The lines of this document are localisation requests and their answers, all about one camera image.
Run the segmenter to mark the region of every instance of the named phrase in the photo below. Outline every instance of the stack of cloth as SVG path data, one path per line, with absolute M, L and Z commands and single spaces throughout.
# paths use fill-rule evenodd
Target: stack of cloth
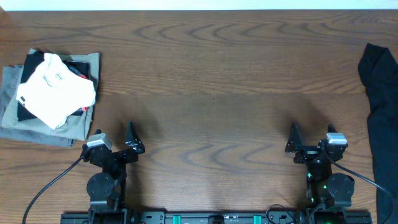
M 55 55 L 33 49 L 23 66 L 4 67 L 0 138 L 61 147 L 85 141 L 99 69 L 99 53 Z

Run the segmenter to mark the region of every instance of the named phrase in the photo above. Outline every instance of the black cloth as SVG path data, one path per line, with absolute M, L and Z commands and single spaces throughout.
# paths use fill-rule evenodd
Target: black cloth
M 36 51 L 34 54 L 26 55 L 24 70 L 22 71 L 21 83 L 28 81 L 30 76 L 35 72 L 36 67 L 44 61 L 44 53 Z M 85 62 L 68 62 L 66 60 L 63 63 L 76 75 L 84 75 L 86 78 L 89 77 L 90 65 Z M 81 116 L 83 114 L 82 109 L 78 109 L 72 115 Z M 28 119 L 37 118 L 31 112 L 29 112 L 24 106 L 18 103 L 17 109 L 18 121 L 25 121 Z
M 388 48 L 367 44 L 358 65 L 366 87 L 371 114 L 368 133 L 373 155 L 373 174 L 377 184 L 398 193 L 398 64 Z M 383 223 L 391 212 L 391 200 L 377 190 L 377 220 Z M 398 220 L 396 200 L 392 223 Z

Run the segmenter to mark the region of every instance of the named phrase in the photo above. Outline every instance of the table surface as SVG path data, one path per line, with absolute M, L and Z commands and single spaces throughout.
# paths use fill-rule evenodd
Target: table surface
M 92 123 L 113 150 L 127 122 L 146 145 L 128 165 L 134 208 L 300 208 L 306 167 L 284 147 L 292 121 L 307 144 L 328 123 L 348 139 L 340 164 L 373 178 L 368 98 L 357 66 L 366 43 L 398 52 L 398 11 L 4 12 L 0 66 L 24 63 L 30 48 L 101 53 Z M 26 206 L 80 155 L 74 147 L 0 140 L 0 223 L 20 223 Z M 36 201 L 28 223 L 59 223 L 86 211 L 80 163 Z M 376 221 L 376 189 L 355 178 L 353 209 Z

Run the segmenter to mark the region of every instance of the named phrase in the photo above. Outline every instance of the gray cloth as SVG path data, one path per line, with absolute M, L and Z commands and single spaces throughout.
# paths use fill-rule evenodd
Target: gray cloth
M 62 60 L 73 60 L 77 62 L 88 62 L 90 64 L 90 80 L 94 83 L 94 88 L 98 86 L 98 77 L 100 70 L 100 53 L 89 55 L 59 55 Z M 39 118 L 18 121 L 17 109 L 18 101 L 15 95 L 11 98 L 10 104 L 4 113 L 4 119 L 1 126 L 4 128 L 14 128 L 21 130 L 31 130 L 49 136 L 58 136 L 69 139 L 79 139 L 85 141 L 90 128 L 91 118 L 93 116 L 93 107 L 88 107 L 81 116 L 70 115 L 65 124 L 59 128 L 51 129 Z
M 2 70 L 2 82 L 0 89 L 0 122 L 3 120 L 4 112 L 10 99 L 14 96 L 17 86 L 21 81 L 22 66 L 15 68 L 4 67 Z M 19 130 L 0 127 L 0 138 L 47 144 L 51 146 L 67 147 L 75 144 L 74 139 L 60 138 L 40 134 L 35 131 Z

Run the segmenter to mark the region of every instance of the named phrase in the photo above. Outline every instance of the white wall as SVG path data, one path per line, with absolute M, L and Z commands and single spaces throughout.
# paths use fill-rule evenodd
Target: white wall
M 398 0 L 0 0 L 6 11 L 398 9 Z

